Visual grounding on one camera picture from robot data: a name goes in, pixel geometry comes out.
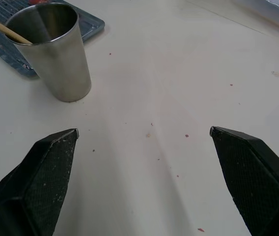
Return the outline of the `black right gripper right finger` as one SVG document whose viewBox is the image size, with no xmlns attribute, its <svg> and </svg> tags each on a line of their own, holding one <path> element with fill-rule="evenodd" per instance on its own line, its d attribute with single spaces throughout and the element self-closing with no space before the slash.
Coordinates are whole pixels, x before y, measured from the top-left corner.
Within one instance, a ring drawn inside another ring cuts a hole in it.
<svg viewBox="0 0 279 236">
<path fill-rule="evenodd" d="M 223 177 L 253 236 L 279 236 L 279 157 L 261 140 L 212 126 Z"/>
</svg>

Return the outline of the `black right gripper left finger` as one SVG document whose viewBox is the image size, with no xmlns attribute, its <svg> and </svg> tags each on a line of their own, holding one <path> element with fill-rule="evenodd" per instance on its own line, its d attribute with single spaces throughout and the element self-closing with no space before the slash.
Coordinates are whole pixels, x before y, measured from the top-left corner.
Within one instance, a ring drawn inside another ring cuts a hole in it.
<svg viewBox="0 0 279 236">
<path fill-rule="evenodd" d="M 37 141 L 0 181 L 0 236 L 51 236 L 67 193 L 76 128 Z"/>
</svg>

